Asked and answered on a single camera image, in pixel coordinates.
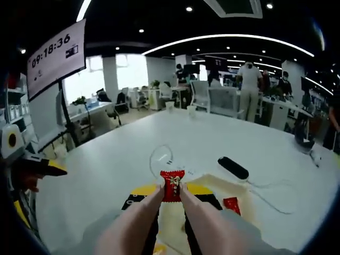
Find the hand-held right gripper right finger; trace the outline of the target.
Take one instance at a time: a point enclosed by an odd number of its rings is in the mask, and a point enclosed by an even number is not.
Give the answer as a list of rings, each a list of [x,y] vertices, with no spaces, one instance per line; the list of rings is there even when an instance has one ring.
[[[214,194],[187,192],[187,237],[192,254],[292,254],[266,243],[260,230]]]

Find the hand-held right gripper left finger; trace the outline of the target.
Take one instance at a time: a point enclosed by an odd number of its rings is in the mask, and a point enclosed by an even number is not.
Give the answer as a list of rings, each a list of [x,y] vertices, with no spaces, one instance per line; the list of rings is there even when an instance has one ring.
[[[79,254],[152,254],[158,233],[159,185],[136,188],[123,208],[90,224]]]

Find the person's left hand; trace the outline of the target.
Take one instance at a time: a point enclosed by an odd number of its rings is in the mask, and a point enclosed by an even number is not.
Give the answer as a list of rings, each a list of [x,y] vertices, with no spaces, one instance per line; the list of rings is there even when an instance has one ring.
[[[36,173],[24,173],[22,175],[22,185],[24,190],[30,190],[32,192],[39,192],[37,187],[38,181],[42,180],[45,176]]]

